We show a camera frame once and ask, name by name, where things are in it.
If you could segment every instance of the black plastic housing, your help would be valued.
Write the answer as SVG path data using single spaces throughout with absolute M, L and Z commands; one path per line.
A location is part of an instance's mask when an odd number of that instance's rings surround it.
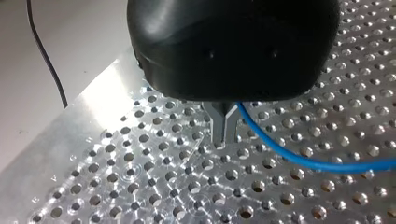
M 129 0 L 150 85 L 195 101 L 274 101 L 309 90 L 335 39 L 337 0 Z

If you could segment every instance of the white surface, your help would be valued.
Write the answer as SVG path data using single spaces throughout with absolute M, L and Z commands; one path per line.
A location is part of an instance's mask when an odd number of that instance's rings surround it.
M 69 104 L 130 46 L 127 0 L 33 0 L 35 26 Z M 0 171 L 62 111 L 24 0 L 0 1 Z

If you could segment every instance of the perforated metal sheet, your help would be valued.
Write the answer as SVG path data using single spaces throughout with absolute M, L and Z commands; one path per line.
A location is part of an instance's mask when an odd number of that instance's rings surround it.
M 248 110 L 309 158 L 396 158 L 396 3 L 341 6 L 316 86 Z M 201 105 L 154 91 L 134 63 L 129 50 L 2 173 L 3 220 L 396 223 L 395 172 L 314 172 L 277 156 L 242 120 L 238 143 L 214 148 Z

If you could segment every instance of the black cable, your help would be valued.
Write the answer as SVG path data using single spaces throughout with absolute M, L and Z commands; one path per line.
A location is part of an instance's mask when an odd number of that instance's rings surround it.
M 67 99 L 66 95 L 64 94 L 64 88 L 62 87 L 61 80 L 58 77 L 58 74 L 53 67 L 50 57 L 47 54 L 46 50 L 44 49 L 43 44 L 41 43 L 40 37 L 38 36 L 37 30 L 35 29 L 35 22 L 33 21 L 33 13 L 32 13 L 32 2 L 31 0 L 26 0 L 26 7 L 27 7 L 27 17 L 29 21 L 30 28 L 32 29 L 33 36 L 35 37 L 35 42 L 37 43 L 38 49 L 41 52 L 41 55 L 44 58 L 44 61 L 49 68 L 50 73 L 52 74 L 53 80 L 55 81 L 56 87 L 58 88 L 59 94 L 61 95 L 62 103 L 64 104 L 64 108 L 67 108 Z

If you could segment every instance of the blue tube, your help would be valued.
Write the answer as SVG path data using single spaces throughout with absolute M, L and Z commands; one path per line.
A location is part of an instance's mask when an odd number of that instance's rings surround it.
M 284 157 L 286 160 L 302 165 L 304 167 L 338 174 L 361 174 L 369 170 L 373 171 L 387 171 L 396 168 L 396 160 L 381 160 L 356 162 L 348 164 L 337 164 L 326 161 L 315 161 L 299 155 L 283 148 L 276 141 L 271 139 L 259 125 L 251 118 L 245 107 L 241 102 L 236 103 L 242 117 L 250 126 L 250 128 L 262 139 L 262 141 L 270 147 L 273 151 Z

